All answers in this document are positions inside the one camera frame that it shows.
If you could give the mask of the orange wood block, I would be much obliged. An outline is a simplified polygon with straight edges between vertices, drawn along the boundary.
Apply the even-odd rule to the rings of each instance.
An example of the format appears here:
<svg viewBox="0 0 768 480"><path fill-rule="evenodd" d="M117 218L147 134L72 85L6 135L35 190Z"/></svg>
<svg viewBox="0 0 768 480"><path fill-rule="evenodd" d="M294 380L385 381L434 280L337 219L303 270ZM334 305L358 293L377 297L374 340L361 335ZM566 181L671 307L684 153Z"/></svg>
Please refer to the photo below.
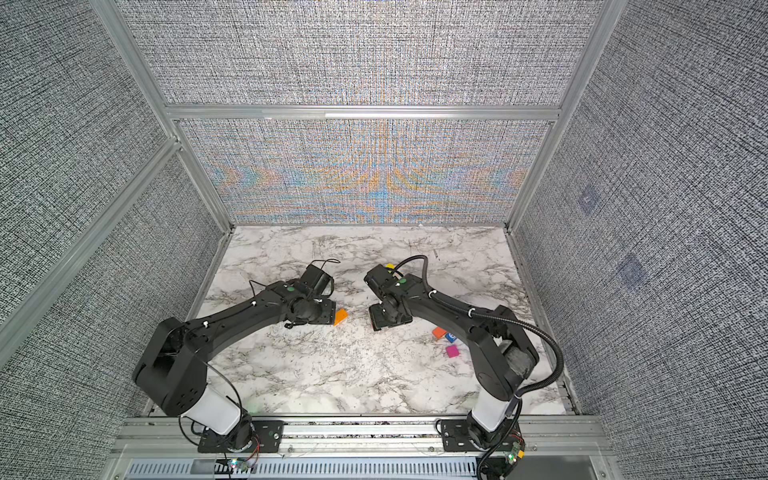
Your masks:
<svg viewBox="0 0 768 480"><path fill-rule="evenodd" d="M342 321L344 321L348 317L348 313L345 309L339 309L334 318L334 325L339 325Z"/></svg>

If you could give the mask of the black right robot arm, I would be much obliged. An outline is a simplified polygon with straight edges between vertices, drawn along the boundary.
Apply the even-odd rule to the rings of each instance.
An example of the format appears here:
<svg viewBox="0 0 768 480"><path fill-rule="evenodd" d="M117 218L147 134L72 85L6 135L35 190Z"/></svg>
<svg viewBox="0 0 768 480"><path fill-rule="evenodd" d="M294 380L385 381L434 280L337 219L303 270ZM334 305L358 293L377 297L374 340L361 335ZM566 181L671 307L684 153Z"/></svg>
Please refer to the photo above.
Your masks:
<svg viewBox="0 0 768 480"><path fill-rule="evenodd" d="M509 427L520 389L539 362L525 329L514 323L514 313L503 306L493 311L473 307L426 286L415 275L398 277L380 266L364 280L379 300L369 308L376 331L418 317L468 348L480 385L477 402L468 414L468 436L480 449L489 449Z"/></svg>

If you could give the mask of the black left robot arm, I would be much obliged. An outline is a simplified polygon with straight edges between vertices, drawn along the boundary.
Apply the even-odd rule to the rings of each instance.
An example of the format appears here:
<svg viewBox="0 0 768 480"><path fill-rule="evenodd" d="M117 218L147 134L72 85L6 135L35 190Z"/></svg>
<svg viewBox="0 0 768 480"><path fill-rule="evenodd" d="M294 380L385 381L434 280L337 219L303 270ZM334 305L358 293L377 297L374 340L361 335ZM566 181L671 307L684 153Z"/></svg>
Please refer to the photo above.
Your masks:
<svg viewBox="0 0 768 480"><path fill-rule="evenodd" d="M322 273L265 285L233 307L181 322L174 317L155 329L134 369L134 383L168 416L186 417L204 427L198 451L242 452L255 448L252 417L238 392L229 397L208 383L224 378L211 361L230 345L268 326L284 323L331 325L335 282Z"/></svg>

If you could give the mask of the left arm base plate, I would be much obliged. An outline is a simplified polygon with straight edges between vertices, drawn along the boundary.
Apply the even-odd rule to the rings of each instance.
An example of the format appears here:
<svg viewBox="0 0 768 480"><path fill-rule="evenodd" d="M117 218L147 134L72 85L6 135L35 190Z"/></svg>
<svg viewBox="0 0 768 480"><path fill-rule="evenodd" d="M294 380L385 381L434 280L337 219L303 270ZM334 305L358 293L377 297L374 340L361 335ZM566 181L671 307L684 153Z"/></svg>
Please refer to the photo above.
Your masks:
<svg viewBox="0 0 768 480"><path fill-rule="evenodd" d="M277 453L284 422L280 420L241 421L227 434L205 427L197 446L198 453L251 454Z"/></svg>

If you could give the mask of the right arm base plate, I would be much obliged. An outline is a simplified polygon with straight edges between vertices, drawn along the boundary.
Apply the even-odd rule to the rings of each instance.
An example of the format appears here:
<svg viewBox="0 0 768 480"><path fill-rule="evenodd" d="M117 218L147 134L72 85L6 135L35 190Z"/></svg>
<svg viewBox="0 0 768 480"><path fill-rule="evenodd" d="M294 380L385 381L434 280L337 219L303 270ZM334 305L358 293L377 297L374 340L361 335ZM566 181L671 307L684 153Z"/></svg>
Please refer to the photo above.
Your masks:
<svg viewBox="0 0 768 480"><path fill-rule="evenodd" d="M466 419L440 419L437 422L443 450L449 453L479 452L470 434Z"/></svg>

